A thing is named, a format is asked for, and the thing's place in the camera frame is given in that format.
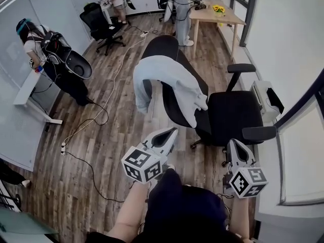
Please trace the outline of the glass top desk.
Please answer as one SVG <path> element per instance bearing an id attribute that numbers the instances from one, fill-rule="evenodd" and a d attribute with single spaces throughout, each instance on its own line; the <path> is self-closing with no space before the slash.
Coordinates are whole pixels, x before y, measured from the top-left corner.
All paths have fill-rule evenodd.
<path id="1" fill-rule="evenodd" d="M 29 213 L 0 207 L 0 239 L 5 243 L 53 243 L 47 235 L 57 233 Z"/>

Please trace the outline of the black office chair with headrest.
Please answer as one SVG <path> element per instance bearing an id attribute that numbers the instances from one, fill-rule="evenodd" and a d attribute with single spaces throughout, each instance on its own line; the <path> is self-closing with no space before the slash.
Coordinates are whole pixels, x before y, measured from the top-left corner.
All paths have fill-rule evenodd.
<path id="1" fill-rule="evenodd" d="M 179 49 L 178 41 L 170 35 L 154 38 L 147 45 L 143 58 L 149 56 L 166 56 L 184 67 L 185 74 L 191 74 L 204 95 L 208 94 L 208 86 L 194 70 L 184 53 Z M 230 64 L 227 67 L 232 78 L 225 92 L 212 93 L 208 99 L 206 111 L 196 111 L 195 131 L 200 137 L 190 147 L 199 144 L 222 147 L 227 150 L 230 139 L 236 139 L 245 145 L 263 143 L 276 137 L 275 126 L 264 126 L 257 97 L 250 91 L 233 90 L 241 73 L 256 72 L 253 64 Z"/>

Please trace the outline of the person's left forearm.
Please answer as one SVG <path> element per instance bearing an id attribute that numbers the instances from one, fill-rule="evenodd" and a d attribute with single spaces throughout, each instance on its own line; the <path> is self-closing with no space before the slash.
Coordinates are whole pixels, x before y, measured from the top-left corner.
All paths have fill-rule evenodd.
<path id="1" fill-rule="evenodd" d="M 118 213 L 113 228 L 108 232 L 108 236 L 120 239 L 125 243 L 133 241 L 138 233 L 149 189 L 149 183 L 134 183 Z"/>

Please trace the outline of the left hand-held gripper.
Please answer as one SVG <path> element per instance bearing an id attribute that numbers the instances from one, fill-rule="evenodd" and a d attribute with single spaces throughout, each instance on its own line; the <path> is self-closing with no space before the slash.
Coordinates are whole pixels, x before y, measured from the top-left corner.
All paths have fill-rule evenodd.
<path id="1" fill-rule="evenodd" d="M 149 149 L 144 150 L 131 146 L 121 159 L 125 174 L 142 184 L 146 184 L 162 174 L 163 165 L 174 148 L 177 135 L 177 128 L 163 128 L 150 133 L 144 139 L 142 144 Z"/>

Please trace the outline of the dark framed window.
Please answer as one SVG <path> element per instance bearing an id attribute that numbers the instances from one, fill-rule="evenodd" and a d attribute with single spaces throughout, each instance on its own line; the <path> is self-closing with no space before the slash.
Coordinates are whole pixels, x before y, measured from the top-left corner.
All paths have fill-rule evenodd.
<path id="1" fill-rule="evenodd" d="M 271 82 L 287 114 L 324 69 L 324 0 L 256 0 L 246 48 L 257 72 L 242 78 L 243 87 Z M 279 135 L 284 200 L 323 199 L 324 116 L 316 99 Z"/>

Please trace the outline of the grey oval backpack cover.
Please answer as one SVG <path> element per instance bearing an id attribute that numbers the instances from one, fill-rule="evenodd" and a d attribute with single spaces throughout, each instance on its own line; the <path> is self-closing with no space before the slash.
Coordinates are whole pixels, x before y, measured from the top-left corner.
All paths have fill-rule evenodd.
<path id="1" fill-rule="evenodd" d="M 76 51 L 71 50 L 65 63 L 71 73 L 82 79 L 89 79 L 92 76 L 93 70 L 90 63 Z"/>

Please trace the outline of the light grey clothes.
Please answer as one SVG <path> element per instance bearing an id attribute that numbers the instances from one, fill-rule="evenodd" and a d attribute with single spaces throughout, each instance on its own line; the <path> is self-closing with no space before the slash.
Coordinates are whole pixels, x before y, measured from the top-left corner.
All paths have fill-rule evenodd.
<path id="1" fill-rule="evenodd" d="M 189 126 L 196 128 L 196 110 L 207 110 L 207 95 L 196 78 L 180 63 L 170 57 L 155 55 L 141 59 L 133 72 L 133 85 L 137 110 L 148 112 L 152 98 L 151 81 L 169 85 L 176 97 L 181 113 Z"/>

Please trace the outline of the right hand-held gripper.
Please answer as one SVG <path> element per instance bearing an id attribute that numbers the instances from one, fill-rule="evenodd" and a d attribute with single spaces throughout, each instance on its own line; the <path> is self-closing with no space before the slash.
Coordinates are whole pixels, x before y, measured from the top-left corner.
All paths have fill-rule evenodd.
<path id="1" fill-rule="evenodd" d="M 256 163 L 253 152 L 242 142 L 230 139 L 227 144 L 227 163 L 231 168 L 223 177 L 223 193 L 238 198 L 257 197 L 267 186 L 268 181 Z"/>

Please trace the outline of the light wooden table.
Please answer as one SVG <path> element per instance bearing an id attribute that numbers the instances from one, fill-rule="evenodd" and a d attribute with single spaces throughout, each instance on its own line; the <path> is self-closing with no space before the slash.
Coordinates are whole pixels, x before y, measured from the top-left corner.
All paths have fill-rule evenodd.
<path id="1" fill-rule="evenodd" d="M 234 60 L 234 52 L 237 45 L 237 31 L 238 26 L 243 25 L 245 26 L 246 23 L 241 20 L 238 16 L 235 15 L 234 10 L 230 7 L 227 7 L 221 0 L 205 0 L 204 1 L 206 8 L 200 10 L 191 10 L 190 19 L 194 23 L 194 33 L 193 33 L 193 53 L 192 56 L 195 58 L 196 56 L 196 48 L 198 42 L 198 30 L 199 24 L 201 22 L 208 22 L 208 23 L 217 23 L 217 24 L 226 24 L 226 25 L 233 25 L 233 39 L 232 39 L 232 47 L 230 51 L 230 58 Z M 214 11 L 214 6 L 218 6 L 219 8 L 223 8 L 224 12 L 221 14 L 217 14 Z"/>

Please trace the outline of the person's dark clothing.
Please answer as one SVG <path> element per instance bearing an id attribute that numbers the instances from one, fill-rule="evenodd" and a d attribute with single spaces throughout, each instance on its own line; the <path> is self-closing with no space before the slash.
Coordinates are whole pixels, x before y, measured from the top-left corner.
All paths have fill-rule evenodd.
<path id="1" fill-rule="evenodd" d="M 147 193 L 137 236 L 131 243 L 244 243 L 226 229 L 221 198 L 204 188 L 182 184 L 175 170 L 164 172 Z M 89 232 L 85 243 L 125 243 Z"/>

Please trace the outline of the person's right forearm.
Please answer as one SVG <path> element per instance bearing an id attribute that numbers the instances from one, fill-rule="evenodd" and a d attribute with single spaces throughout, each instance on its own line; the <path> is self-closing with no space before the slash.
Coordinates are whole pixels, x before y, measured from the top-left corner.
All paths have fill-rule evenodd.
<path id="1" fill-rule="evenodd" d="M 253 243 L 250 240 L 248 198 L 234 197 L 229 230 L 234 234 L 240 235 L 244 243 Z"/>

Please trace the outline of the black pouch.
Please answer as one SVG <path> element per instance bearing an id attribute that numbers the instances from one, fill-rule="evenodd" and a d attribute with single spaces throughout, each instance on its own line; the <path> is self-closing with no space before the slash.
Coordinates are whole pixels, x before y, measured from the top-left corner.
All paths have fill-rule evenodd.
<path id="1" fill-rule="evenodd" d="M 282 114 L 284 111 L 284 106 L 273 88 L 268 88 L 266 94 L 268 96 L 270 106 L 274 107 L 275 110 Z"/>

